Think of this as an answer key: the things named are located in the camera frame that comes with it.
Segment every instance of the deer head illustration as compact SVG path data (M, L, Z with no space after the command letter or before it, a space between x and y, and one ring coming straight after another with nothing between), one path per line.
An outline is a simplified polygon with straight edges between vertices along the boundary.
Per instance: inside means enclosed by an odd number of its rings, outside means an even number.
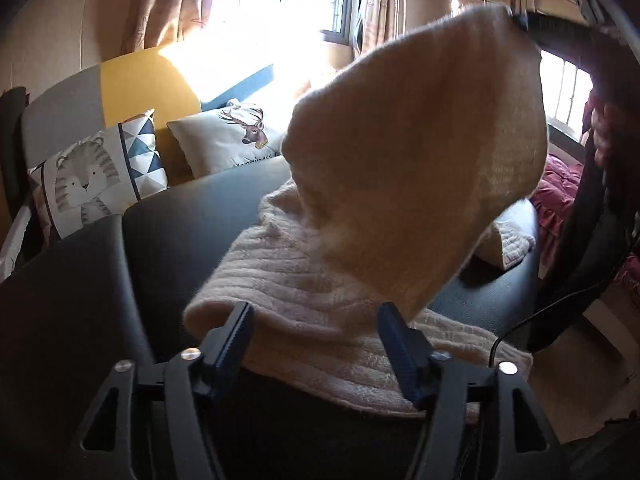
M262 120L264 119L264 112L261 108L249 108L250 115L255 118L255 124L247 124L240 119L233 117L231 115L231 110L222 110L218 113L218 116L221 119L224 119L227 124L239 124L245 130L244 137L242 138L243 144L251 144L255 142L255 147L260 150L267 145L269 139L264 134L264 123Z

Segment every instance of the tiger print pillow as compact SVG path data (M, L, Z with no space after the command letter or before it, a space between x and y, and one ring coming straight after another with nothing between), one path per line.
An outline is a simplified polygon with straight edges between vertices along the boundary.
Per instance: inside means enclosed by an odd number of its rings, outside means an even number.
M47 245L167 189L153 113L80 140L29 171Z

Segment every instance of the white cloth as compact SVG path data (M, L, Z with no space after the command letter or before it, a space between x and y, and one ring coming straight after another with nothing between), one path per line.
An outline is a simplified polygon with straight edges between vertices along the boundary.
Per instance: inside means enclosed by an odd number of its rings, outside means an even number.
M246 367L393 415L415 412L376 335L383 301L435 347L485 364L492 334L425 305L540 179L539 64L504 7L478 7L385 44L308 94L282 145L293 181L263 199L259 224L187 307L186 328L203 337L247 301L258 325ZM503 359L528 374L529 354L503 345Z
M180 144L194 178L201 178L280 155L289 118L276 107L254 101L241 104L231 99L223 108L169 121L166 125Z
M376 308L384 298L308 256L319 234L300 224L301 213L292 180L262 200L259 224L239 235L188 307L187 329L203 338L224 323L236 301L246 301L258 316L243 362L249 370L348 408L420 415L398 390L376 334ZM412 326L434 347L476 364L488 362L495 340L487 330L428 309ZM505 360L529 375L530 354L502 344L496 362Z
M513 218L500 215L482 235L474 254L501 270L519 264L536 247L536 239Z

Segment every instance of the geometric triangle pattern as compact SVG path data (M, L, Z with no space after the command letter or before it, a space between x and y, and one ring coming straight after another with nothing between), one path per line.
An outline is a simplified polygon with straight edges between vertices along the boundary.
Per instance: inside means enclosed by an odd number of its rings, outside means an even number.
M127 150L129 176L140 198L167 189L167 178L156 150L152 115L144 114L121 125L122 142Z

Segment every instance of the metal screw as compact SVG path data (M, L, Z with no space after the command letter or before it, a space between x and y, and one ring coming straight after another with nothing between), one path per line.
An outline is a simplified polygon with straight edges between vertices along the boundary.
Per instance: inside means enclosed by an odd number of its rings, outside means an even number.
M185 361L194 361L202 355L199 348L187 348L180 352L180 357Z
M118 361L113 368L119 373L128 372L133 368L133 363L128 359L123 359Z
M498 370L507 375L515 375L518 373L518 367L510 361L502 361L498 365Z
M436 361L448 361L451 359L451 354L449 352L445 352L444 350L434 350L431 354L431 357L436 359Z

